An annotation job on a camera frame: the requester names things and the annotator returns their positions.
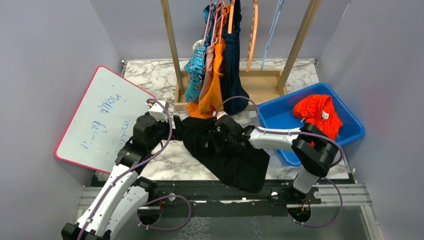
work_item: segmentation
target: wooden rack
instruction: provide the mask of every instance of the wooden rack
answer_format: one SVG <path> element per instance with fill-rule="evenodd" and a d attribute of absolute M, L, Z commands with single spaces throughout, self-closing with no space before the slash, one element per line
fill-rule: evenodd
<path fill-rule="evenodd" d="M 172 61 L 175 68 L 176 88 L 175 88 L 175 110 L 182 111 L 186 103 L 184 96 L 188 87 L 188 73 L 184 69 L 180 69 L 180 61 L 178 59 L 177 45 L 175 43 L 174 29 L 172 25 L 170 6 L 168 0 L 160 0 L 162 4 L 163 18 L 165 20 L 166 32 L 168 34 L 169 46 L 171 48 Z M 240 81 L 244 90 L 249 94 L 250 98 L 257 104 L 276 99 L 287 94 L 286 82 L 292 71 L 299 51 L 306 38 L 306 35 L 314 20 L 315 14 L 320 6 L 321 0 L 310 0 L 306 12 L 303 16 L 302 23 L 297 31 L 290 54 L 283 69 L 240 69 Z M 254 110 L 254 106 L 249 103 L 246 110 Z"/>

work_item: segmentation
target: hanger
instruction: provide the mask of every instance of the hanger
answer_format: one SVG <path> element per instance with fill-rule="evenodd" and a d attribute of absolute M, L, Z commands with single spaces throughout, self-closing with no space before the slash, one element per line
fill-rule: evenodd
<path fill-rule="evenodd" d="M 216 33 L 216 37 L 214 38 L 214 41 L 213 41 L 214 44 L 218 42 L 221 43 L 222 28 L 224 24 L 227 22 L 227 15 L 230 12 L 230 8 L 225 5 L 224 1 L 221 1 L 220 7 L 217 11 L 220 11 L 220 16 L 217 18 L 218 20 L 215 23 L 215 26 L 219 24 L 220 27 L 214 31 L 214 33 Z"/>
<path fill-rule="evenodd" d="M 259 14 L 259 0 L 253 0 L 253 16 L 252 16 L 252 28 L 250 30 L 250 42 L 249 51 L 247 52 L 247 66 L 246 72 L 248 73 L 251 68 L 253 53 L 255 51 L 256 34 L 258 30 L 258 14 Z"/>
<path fill-rule="evenodd" d="M 221 3 L 218 3 L 216 5 L 215 22 L 213 23 L 212 39 L 210 40 L 211 45 L 215 45 L 215 43 L 216 43 L 216 41 L 215 41 L 215 28 L 217 27 L 218 13 L 219 13 L 219 11 L 222 7 L 223 7 L 223 5 Z"/>
<path fill-rule="evenodd" d="M 278 0 L 277 8 L 275 9 L 274 19 L 272 20 L 271 29 L 269 30 L 269 37 L 266 41 L 265 53 L 263 54 L 262 65 L 260 66 L 260 70 L 264 68 L 265 59 L 267 58 L 268 48 L 270 47 L 271 39 L 274 35 L 274 29 L 276 28 L 278 18 L 280 17 L 281 8 L 283 7 L 285 0 Z"/>
<path fill-rule="evenodd" d="M 234 16 L 234 5 L 236 4 L 236 0 L 231 1 L 231 5 L 229 7 L 229 20 L 228 20 L 228 33 L 233 32 L 233 16 Z"/>
<path fill-rule="evenodd" d="M 209 22 L 211 21 L 211 12 L 212 12 L 212 9 L 215 7 L 215 6 L 213 5 L 213 1 L 214 1 L 214 0 L 210 0 L 210 4 L 209 4 L 209 15 L 207 16 L 206 29 L 204 30 L 204 35 L 203 35 L 203 42 L 202 42 L 202 45 L 205 45 L 206 34 L 208 34 L 208 32 L 209 32 L 209 28 L 211 27 L 211 26 L 209 25 Z"/>
<path fill-rule="evenodd" d="M 227 16 L 230 13 L 230 9 L 228 6 L 225 6 L 224 1 L 222 1 L 223 7 L 221 9 L 221 26 L 219 28 L 219 35 L 218 35 L 218 39 L 219 39 L 219 44 L 221 44 L 221 39 L 222 39 L 222 34 L 223 34 L 223 26 L 224 24 L 227 22 Z"/>

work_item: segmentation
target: clothing label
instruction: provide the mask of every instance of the clothing label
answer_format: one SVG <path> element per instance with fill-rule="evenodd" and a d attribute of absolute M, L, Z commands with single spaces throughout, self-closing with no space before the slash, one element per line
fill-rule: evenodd
<path fill-rule="evenodd" d="M 322 111 L 322 115 L 321 115 L 321 117 L 322 117 L 323 119 L 329 119 L 329 116 L 330 116 L 330 114 L 326 113 L 325 111 Z"/>

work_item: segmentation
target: blue hanger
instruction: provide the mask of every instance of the blue hanger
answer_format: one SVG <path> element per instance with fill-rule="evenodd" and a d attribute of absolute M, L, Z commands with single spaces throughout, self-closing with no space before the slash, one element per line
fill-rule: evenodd
<path fill-rule="evenodd" d="M 267 58 L 268 48 L 270 47 L 271 39 L 274 35 L 274 30 L 277 25 L 278 18 L 280 17 L 281 8 L 283 7 L 285 0 L 278 0 L 277 8 L 275 10 L 274 19 L 272 20 L 271 29 L 269 30 L 268 41 L 266 41 L 265 53 L 263 54 L 262 65 L 260 66 L 260 70 L 264 68 L 265 59 Z"/>

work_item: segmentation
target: whiteboard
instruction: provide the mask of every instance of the whiteboard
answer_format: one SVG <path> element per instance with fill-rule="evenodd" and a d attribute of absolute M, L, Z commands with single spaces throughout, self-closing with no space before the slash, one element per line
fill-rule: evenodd
<path fill-rule="evenodd" d="M 149 107 L 147 91 L 99 66 L 76 107 L 56 158 L 110 173 L 119 150 L 133 135 L 133 126 Z"/>

